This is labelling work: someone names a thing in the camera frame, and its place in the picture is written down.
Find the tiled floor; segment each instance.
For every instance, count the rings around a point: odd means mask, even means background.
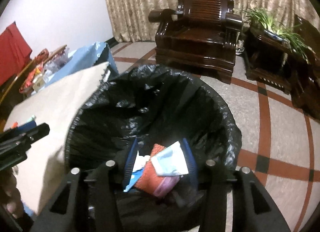
[[[153,42],[113,47],[119,72],[155,64],[155,47]],[[201,79],[227,102],[242,132],[238,166],[255,171],[291,231],[298,232],[320,201],[320,124],[295,109],[289,95],[247,80],[241,57],[236,57],[231,85],[211,77]],[[231,231],[231,194],[228,206],[226,231]]]

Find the black plastic bag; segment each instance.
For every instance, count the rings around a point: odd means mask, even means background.
[[[97,168],[114,159],[119,177],[134,139],[139,154],[155,143],[168,147],[186,138],[198,165],[199,183],[207,181],[205,161],[235,169],[241,131],[218,93],[191,74],[160,65],[142,65],[110,80],[79,109],[65,145],[67,168]],[[143,192],[116,192],[124,231],[182,231],[200,224],[204,191],[179,208]]]

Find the white wall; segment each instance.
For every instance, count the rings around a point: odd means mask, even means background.
[[[67,44],[70,51],[113,37],[105,0],[10,0],[0,17],[0,34],[16,21],[33,50],[52,51]]]

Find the spider plant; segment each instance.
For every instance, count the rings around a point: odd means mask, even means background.
[[[287,40],[291,52],[302,56],[302,58],[309,63],[304,50],[306,48],[310,49],[310,47],[304,43],[303,38],[299,34],[293,32],[293,28],[287,28],[282,23],[277,22],[264,8],[248,9],[244,10],[244,12],[247,14],[246,17],[251,24],[256,25],[257,27],[262,26],[268,31]]]

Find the metal screw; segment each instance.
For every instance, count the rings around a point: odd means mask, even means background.
[[[80,172],[80,169],[79,168],[73,168],[72,170],[71,170],[71,173],[73,174],[73,175],[76,175],[76,174],[78,174]]]
[[[114,166],[115,164],[116,164],[116,162],[115,162],[114,160],[109,160],[109,161],[106,162],[106,165],[107,165],[108,167],[112,167],[112,166]]]
[[[250,173],[250,171],[251,171],[249,167],[243,167],[241,170],[242,170],[242,172],[245,173],[245,174],[248,174],[248,173]]]
[[[212,159],[207,159],[205,161],[205,163],[208,165],[208,166],[215,166],[216,162]]]

